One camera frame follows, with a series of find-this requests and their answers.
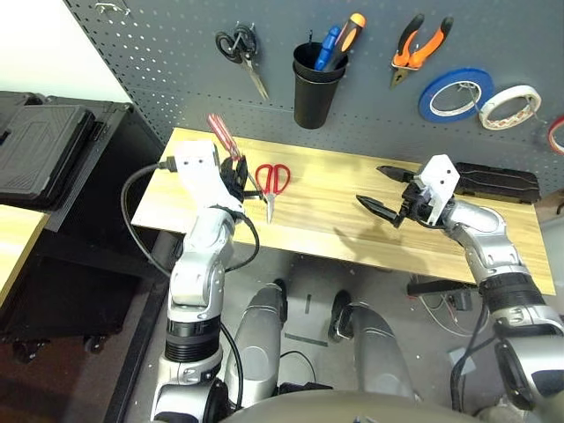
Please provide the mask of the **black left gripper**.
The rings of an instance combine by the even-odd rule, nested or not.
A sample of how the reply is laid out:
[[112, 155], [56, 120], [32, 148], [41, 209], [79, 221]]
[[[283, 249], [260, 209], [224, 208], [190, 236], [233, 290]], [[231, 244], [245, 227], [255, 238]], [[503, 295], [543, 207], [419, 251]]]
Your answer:
[[260, 190], [245, 190], [248, 179], [248, 165], [246, 156], [242, 155], [233, 168], [234, 161], [231, 157], [224, 159], [220, 165], [220, 177], [226, 185], [228, 193], [240, 203], [246, 200], [264, 200], [263, 192]]

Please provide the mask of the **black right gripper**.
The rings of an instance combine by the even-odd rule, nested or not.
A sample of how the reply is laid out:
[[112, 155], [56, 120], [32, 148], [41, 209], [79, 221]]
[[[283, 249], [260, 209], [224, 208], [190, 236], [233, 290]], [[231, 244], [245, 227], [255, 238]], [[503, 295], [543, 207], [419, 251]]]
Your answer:
[[432, 206], [430, 205], [430, 194], [421, 190], [413, 181], [415, 173], [408, 169], [393, 166], [379, 166], [378, 171], [396, 182], [406, 184], [402, 194], [403, 203], [399, 211], [386, 207], [382, 202], [372, 197], [357, 195], [356, 199], [369, 212], [375, 216], [388, 221], [393, 227], [398, 228], [404, 219], [413, 221], [428, 221]]

